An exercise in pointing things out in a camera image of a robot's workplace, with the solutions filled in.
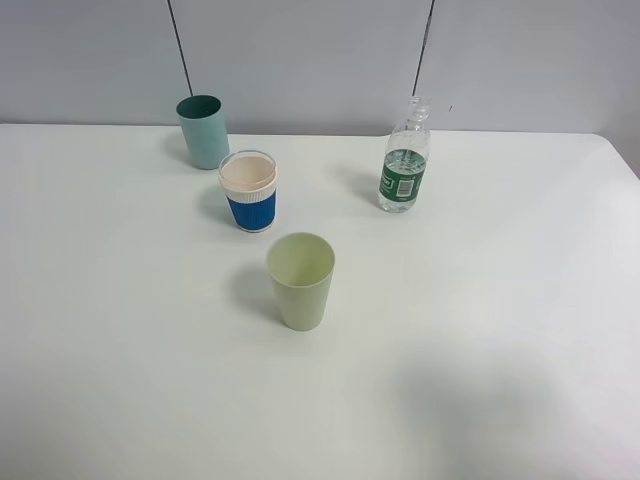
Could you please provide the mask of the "light green plastic cup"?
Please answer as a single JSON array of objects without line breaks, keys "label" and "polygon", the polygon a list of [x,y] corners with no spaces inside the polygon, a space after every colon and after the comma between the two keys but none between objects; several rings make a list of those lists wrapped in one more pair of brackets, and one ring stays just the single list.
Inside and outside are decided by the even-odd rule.
[{"label": "light green plastic cup", "polygon": [[304,332],[321,323],[335,263],[332,246],[312,233],[290,233],[273,243],[266,266],[287,327]]}]

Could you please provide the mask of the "clear bottle green label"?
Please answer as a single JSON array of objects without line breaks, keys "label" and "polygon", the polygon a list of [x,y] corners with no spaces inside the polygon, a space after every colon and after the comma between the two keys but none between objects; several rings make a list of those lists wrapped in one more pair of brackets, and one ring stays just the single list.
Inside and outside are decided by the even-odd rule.
[{"label": "clear bottle green label", "polygon": [[414,96],[385,149],[378,204],[389,213],[410,210],[417,200],[430,154],[430,99]]}]

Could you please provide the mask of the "blue sleeved white cup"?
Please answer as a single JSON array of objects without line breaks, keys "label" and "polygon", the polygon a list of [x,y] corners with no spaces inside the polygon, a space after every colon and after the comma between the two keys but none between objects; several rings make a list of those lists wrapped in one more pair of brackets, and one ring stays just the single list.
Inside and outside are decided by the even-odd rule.
[{"label": "blue sleeved white cup", "polygon": [[229,154],[218,179],[236,225],[257,233],[271,227],[276,216],[277,165],[268,154],[245,150]]}]

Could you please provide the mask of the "teal plastic cup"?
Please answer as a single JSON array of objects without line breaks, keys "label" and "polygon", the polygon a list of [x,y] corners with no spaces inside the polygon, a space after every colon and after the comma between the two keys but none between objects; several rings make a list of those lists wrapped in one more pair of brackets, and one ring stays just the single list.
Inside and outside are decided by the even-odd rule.
[{"label": "teal plastic cup", "polygon": [[226,118],[220,99],[194,95],[176,106],[191,163],[199,169],[214,170],[229,155]]}]

